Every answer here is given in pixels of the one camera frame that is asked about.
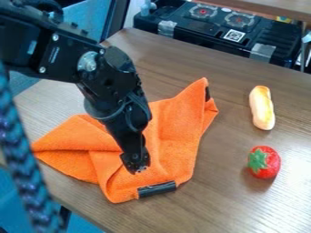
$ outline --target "toy bread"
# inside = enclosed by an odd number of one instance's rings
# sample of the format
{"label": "toy bread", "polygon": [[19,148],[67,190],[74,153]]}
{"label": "toy bread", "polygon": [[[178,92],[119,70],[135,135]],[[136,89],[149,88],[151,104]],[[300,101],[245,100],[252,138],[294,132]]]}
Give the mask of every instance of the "toy bread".
{"label": "toy bread", "polygon": [[249,105],[256,127],[271,130],[275,126],[276,116],[268,87],[256,86],[249,94]]}

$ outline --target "strawberry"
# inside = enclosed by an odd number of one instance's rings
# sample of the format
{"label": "strawberry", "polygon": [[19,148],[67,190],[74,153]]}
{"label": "strawberry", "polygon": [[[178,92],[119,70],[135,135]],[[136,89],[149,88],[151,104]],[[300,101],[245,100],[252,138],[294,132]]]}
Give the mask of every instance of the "strawberry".
{"label": "strawberry", "polygon": [[272,178],[281,167],[281,157],[271,147],[254,147],[248,154],[247,167],[255,177]]}

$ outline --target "microfiber towel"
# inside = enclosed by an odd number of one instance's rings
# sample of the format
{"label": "microfiber towel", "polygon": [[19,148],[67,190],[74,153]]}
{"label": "microfiber towel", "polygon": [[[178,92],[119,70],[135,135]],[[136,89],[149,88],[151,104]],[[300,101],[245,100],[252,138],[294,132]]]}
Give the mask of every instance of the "microfiber towel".
{"label": "microfiber towel", "polygon": [[213,98],[206,101],[208,83],[201,78],[174,98],[150,103],[153,119],[144,131],[150,167],[130,174],[122,151],[105,127],[88,115],[72,116],[33,144],[37,158],[64,174],[99,184],[114,203],[139,198],[138,189],[175,181],[194,172],[201,136],[217,115]]}

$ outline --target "qr code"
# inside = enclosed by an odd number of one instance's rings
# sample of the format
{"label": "qr code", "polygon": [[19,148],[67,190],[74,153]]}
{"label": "qr code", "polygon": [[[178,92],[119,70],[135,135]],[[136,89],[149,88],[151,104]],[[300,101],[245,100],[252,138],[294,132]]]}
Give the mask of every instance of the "qr code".
{"label": "qr code", "polygon": [[242,38],[244,37],[244,35],[246,35],[246,34],[231,29],[231,30],[228,31],[228,33],[224,36],[224,39],[225,39],[225,40],[235,41],[235,42],[240,42],[240,41],[242,40]]}

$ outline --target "cable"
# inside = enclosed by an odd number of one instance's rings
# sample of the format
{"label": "cable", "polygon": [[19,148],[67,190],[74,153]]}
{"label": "cable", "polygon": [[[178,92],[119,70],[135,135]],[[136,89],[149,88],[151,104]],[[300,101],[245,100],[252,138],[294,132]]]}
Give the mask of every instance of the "cable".
{"label": "cable", "polygon": [[35,232],[62,232],[63,221],[31,151],[0,63],[0,144],[25,210]]}
{"label": "cable", "polygon": [[30,5],[39,10],[53,11],[53,19],[57,23],[62,23],[64,21],[64,11],[60,4],[55,0],[11,0],[15,6],[21,7],[25,5]]}
{"label": "cable", "polygon": [[55,0],[11,0],[13,4],[22,6],[30,5],[40,10],[54,11],[60,15],[64,14],[62,6]]}

